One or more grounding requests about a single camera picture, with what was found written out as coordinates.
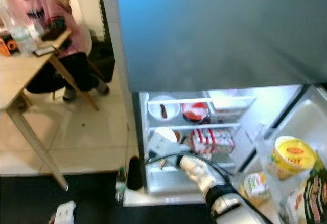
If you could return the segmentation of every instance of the smartphone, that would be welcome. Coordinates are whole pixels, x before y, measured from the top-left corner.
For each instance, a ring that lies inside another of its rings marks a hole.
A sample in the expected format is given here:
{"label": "smartphone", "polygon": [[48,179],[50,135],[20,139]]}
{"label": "smartphone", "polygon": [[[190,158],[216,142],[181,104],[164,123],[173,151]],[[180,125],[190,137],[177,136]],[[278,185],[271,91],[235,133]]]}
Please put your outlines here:
{"label": "smartphone", "polygon": [[56,40],[64,31],[65,27],[53,28],[50,31],[46,32],[42,37],[42,41],[54,41]]}
{"label": "smartphone", "polygon": [[53,52],[56,52],[56,48],[54,46],[48,46],[48,47],[44,47],[44,48],[41,48],[41,49],[37,49],[33,52],[33,54],[36,56],[36,57],[40,57],[40,56],[43,56],[45,54],[48,54],[48,53],[53,53]]}

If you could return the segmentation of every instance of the tiled floor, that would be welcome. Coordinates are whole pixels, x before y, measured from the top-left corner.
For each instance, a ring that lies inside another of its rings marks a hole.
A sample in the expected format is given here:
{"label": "tiled floor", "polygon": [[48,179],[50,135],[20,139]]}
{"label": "tiled floor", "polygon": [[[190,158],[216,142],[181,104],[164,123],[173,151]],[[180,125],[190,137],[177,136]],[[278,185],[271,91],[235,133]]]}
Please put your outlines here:
{"label": "tiled floor", "polygon": [[[92,91],[100,111],[82,98],[70,104],[62,101],[63,89],[51,94],[26,92],[33,106],[26,119],[63,173],[115,170],[138,154],[135,138],[127,130],[123,98],[117,73],[109,84],[110,95]],[[49,173],[10,119],[3,114],[0,124],[0,174],[36,175]]]}

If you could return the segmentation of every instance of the black cable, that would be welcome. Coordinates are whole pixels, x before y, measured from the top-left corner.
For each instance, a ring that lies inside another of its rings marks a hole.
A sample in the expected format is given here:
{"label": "black cable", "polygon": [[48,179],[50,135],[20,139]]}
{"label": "black cable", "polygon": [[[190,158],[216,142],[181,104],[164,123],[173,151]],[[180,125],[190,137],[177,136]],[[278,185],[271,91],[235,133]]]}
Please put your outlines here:
{"label": "black cable", "polygon": [[187,153],[187,152],[172,153],[172,154],[168,154],[168,155],[165,155],[165,156],[162,156],[162,157],[153,159],[153,160],[148,159],[146,161],[146,164],[152,164],[152,163],[161,161],[163,159],[171,158],[173,156],[190,156],[190,157],[199,159],[199,160],[201,160],[201,161],[209,164],[214,170],[216,170],[219,174],[221,174],[221,176],[224,178],[224,180],[227,183],[230,183],[230,180],[229,180],[229,177],[228,176],[234,176],[234,174],[232,174],[232,173],[228,172],[227,170],[225,170],[224,168],[216,165],[212,161],[210,161],[210,160],[208,160],[208,159],[206,159],[206,158],[204,158],[202,156],[199,156],[199,155],[196,155],[196,154]]}

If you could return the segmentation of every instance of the white object on floor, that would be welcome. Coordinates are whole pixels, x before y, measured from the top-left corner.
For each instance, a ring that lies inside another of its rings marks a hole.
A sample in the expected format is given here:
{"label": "white object on floor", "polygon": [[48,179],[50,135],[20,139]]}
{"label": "white object on floor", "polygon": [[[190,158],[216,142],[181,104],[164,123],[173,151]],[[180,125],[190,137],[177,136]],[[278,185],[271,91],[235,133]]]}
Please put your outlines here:
{"label": "white object on floor", "polygon": [[56,212],[55,224],[74,224],[74,201],[59,205]]}

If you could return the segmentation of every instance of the table leg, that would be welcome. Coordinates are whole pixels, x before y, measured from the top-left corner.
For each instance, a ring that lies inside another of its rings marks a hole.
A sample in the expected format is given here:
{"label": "table leg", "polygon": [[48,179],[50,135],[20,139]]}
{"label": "table leg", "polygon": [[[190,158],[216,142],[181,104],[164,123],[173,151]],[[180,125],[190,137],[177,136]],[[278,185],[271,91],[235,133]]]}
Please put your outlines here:
{"label": "table leg", "polygon": [[59,73],[70,83],[70,85],[86,100],[87,103],[89,103],[94,110],[98,111],[99,108],[94,103],[93,99],[91,98],[90,94],[88,92],[81,91],[76,83],[72,75],[69,73],[69,71],[63,66],[63,64],[57,59],[56,57],[52,57],[49,62],[54,66],[54,68],[59,71]]}
{"label": "table leg", "polygon": [[22,96],[22,98],[25,100],[25,102],[26,102],[29,106],[32,106],[32,102],[31,102],[31,100],[26,96],[26,94],[24,94],[24,91],[20,92],[20,95]]}
{"label": "table leg", "polygon": [[52,172],[54,178],[61,185],[64,190],[68,190],[68,183],[59,171],[57,165],[53,161],[47,149],[44,147],[40,139],[37,137],[33,129],[30,127],[19,109],[16,109],[15,103],[6,110],[6,113],[16,125],[21,134],[25,137],[27,142],[34,149],[35,153],[41,158],[42,162]]}

